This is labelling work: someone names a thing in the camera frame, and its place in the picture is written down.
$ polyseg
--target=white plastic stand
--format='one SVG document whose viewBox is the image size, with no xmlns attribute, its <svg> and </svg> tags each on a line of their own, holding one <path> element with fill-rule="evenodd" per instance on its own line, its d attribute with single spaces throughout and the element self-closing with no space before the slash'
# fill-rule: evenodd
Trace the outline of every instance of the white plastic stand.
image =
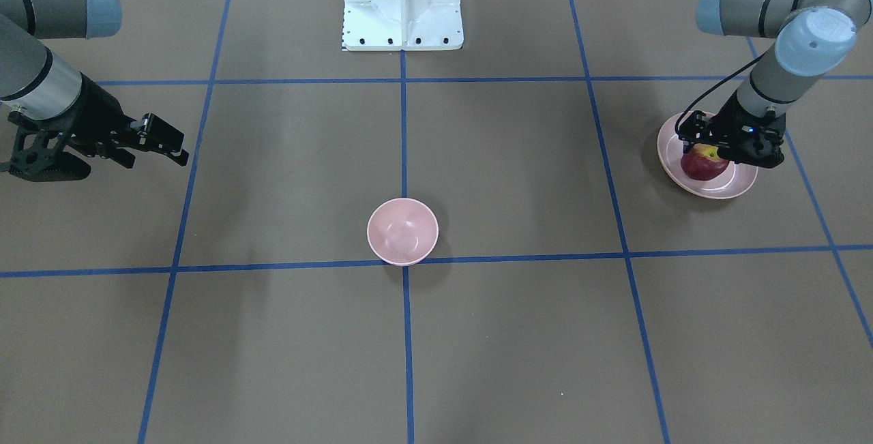
<svg viewBox="0 0 873 444">
<path fill-rule="evenodd" d="M 345 0 L 345 50 L 456 50 L 461 0 Z"/>
</svg>

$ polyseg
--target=pink plate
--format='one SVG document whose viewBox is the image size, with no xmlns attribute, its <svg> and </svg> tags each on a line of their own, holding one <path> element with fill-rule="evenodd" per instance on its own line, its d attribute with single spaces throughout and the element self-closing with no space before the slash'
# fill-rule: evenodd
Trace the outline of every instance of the pink plate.
<svg viewBox="0 0 873 444">
<path fill-rule="evenodd" d="M 379 205 L 367 223 L 367 240 L 377 257 L 406 267 L 424 260 L 437 245 L 439 224 L 433 211 L 412 198 Z"/>
<path fill-rule="evenodd" d="M 683 189 L 696 196 L 704 198 L 734 198 L 746 193 L 755 183 L 758 176 L 758 168 L 748 164 L 736 164 L 731 162 L 729 167 L 710 181 L 692 180 L 682 171 L 682 140 L 676 135 L 676 120 L 682 114 L 673 115 L 665 121 L 661 131 L 657 135 L 657 156 L 661 159 L 661 165 L 673 181 Z"/>
</svg>

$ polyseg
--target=empty pink bowl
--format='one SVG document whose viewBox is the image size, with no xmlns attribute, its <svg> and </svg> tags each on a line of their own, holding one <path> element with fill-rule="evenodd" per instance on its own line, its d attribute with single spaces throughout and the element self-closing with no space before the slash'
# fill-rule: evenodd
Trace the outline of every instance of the empty pink bowl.
<svg viewBox="0 0 873 444">
<path fill-rule="evenodd" d="M 377 257 L 406 267 L 424 260 L 437 245 L 439 224 L 433 211 L 412 198 L 379 205 L 367 223 L 367 240 Z"/>
</svg>

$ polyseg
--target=bowl with apple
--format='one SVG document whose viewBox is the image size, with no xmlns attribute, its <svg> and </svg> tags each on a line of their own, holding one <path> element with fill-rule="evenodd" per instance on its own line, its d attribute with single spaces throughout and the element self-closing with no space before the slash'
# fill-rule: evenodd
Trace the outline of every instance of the bowl with apple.
<svg viewBox="0 0 873 444">
<path fill-rule="evenodd" d="M 682 114 L 665 121 L 657 137 L 657 154 L 665 173 L 677 185 L 704 198 L 735 198 L 748 192 L 758 176 L 758 168 L 736 164 L 718 157 L 718 148 L 694 145 L 683 153 L 685 143 L 676 135 L 676 121 Z"/>
</svg>

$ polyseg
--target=apple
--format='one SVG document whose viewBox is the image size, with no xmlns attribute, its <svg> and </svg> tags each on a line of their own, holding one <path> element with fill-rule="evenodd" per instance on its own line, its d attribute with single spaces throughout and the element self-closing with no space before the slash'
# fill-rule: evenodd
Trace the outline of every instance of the apple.
<svg viewBox="0 0 873 444">
<path fill-rule="evenodd" d="M 722 174 L 730 161 L 718 157 L 716 146 L 698 143 L 682 155 L 680 164 L 690 179 L 708 181 Z"/>
</svg>

